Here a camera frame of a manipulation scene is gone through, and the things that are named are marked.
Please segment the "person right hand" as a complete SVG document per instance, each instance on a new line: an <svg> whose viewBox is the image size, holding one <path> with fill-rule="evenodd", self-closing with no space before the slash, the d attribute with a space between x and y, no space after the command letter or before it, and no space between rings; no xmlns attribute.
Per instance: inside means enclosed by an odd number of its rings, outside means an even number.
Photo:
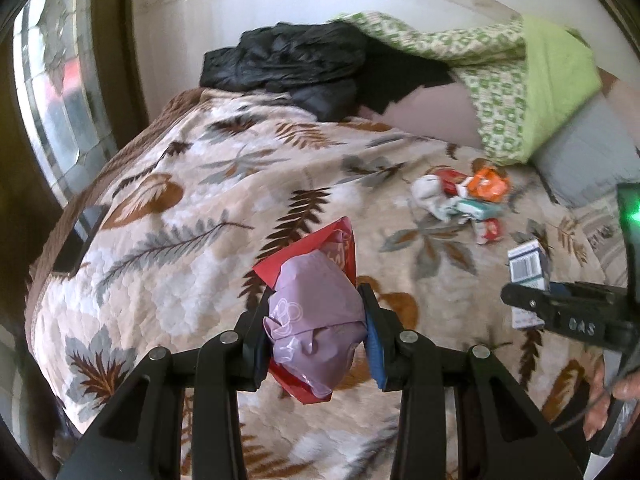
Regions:
<svg viewBox="0 0 640 480"><path fill-rule="evenodd" d="M587 441L591 440L598 431L604 428L608 421L608 409L613 399L623 401L639 400L640 396L640 375L638 370L618 382L612 393L605 392L604 372L604 362L600 358L590 384L588 398L590 410L585 414L584 423L582 424L582 431Z"/></svg>

